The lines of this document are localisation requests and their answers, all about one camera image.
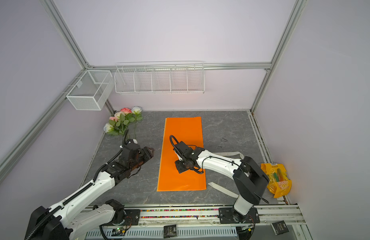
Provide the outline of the pale white fake rose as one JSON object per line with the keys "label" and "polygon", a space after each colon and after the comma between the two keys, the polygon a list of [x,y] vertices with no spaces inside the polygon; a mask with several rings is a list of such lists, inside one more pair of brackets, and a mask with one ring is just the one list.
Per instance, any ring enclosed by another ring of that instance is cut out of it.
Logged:
{"label": "pale white fake rose", "polygon": [[116,129],[115,126],[111,125],[110,123],[106,123],[103,130],[107,135],[111,135],[111,136],[120,135],[119,130]]}

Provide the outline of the light pink fake rose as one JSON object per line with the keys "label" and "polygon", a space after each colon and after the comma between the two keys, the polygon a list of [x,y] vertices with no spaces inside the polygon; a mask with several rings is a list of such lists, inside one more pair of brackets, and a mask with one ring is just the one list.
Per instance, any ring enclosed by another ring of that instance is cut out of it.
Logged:
{"label": "light pink fake rose", "polygon": [[118,133],[121,132],[121,128],[120,128],[121,127],[121,122],[120,122],[119,118],[110,117],[108,123],[110,125],[110,127],[109,127],[110,132],[118,132]]}

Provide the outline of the cream fake rose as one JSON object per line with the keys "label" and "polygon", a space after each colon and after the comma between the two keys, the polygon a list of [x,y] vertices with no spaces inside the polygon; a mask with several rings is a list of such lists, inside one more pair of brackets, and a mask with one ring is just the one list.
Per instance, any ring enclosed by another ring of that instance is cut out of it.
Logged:
{"label": "cream fake rose", "polygon": [[124,112],[117,112],[114,115],[114,121],[115,121],[115,127],[117,127],[118,131],[120,133],[124,133],[127,129],[127,127],[124,124],[124,121],[126,120]]}

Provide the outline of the red pink fake rose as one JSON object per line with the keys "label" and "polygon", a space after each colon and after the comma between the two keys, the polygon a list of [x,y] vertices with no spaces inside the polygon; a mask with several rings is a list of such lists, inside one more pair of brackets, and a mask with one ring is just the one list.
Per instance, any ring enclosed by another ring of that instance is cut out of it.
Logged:
{"label": "red pink fake rose", "polygon": [[125,132],[128,129],[129,124],[135,121],[135,117],[131,109],[123,108],[120,110],[119,120],[121,122],[121,129]]}

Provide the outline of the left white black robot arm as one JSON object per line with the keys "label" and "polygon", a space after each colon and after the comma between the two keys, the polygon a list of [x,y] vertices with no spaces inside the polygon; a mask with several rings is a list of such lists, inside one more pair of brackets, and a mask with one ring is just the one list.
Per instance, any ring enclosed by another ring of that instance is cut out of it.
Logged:
{"label": "left white black robot arm", "polygon": [[141,148],[139,144],[127,141],[79,190],[48,208],[40,206],[35,209],[30,216],[25,239],[74,240],[114,220],[122,223],[124,206],[115,200],[107,201],[88,214],[80,213],[103,193],[130,178],[132,171],[140,170],[153,156],[153,148]]}

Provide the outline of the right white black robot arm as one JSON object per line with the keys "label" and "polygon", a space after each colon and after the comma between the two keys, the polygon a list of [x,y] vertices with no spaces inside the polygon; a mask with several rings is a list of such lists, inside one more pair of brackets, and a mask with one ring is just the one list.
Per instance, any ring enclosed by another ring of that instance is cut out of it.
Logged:
{"label": "right white black robot arm", "polygon": [[240,217],[247,216],[250,209],[263,199],[270,179],[252,158],[232,159],[201,147],[193,149],[184,142],[172,146],[178,156],[175,165],[180,174],[186,171],[203,174],[205,170],[211,170],[235,182],[239,196],[233,206],[233,212]]}

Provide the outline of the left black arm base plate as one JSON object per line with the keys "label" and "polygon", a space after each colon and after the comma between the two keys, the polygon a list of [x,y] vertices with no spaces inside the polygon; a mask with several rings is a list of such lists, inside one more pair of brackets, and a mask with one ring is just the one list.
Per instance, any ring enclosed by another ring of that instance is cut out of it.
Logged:
{"label": "left black arm base plate", "polygon": [[140,209],[125,209],[115,214],[113,220],[103,226],[137,226],[140,219]]}

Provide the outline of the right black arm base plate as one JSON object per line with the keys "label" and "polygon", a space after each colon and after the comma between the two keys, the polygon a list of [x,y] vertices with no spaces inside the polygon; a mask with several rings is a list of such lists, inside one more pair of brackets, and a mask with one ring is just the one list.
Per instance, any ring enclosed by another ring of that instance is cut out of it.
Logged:
{"label": "right black arm base plate", "polygon": [[250,208],[246,215],[237,212],[233,207],[219,208],[218,218],[221,224],[257,224],[260,223],[258,210]]}

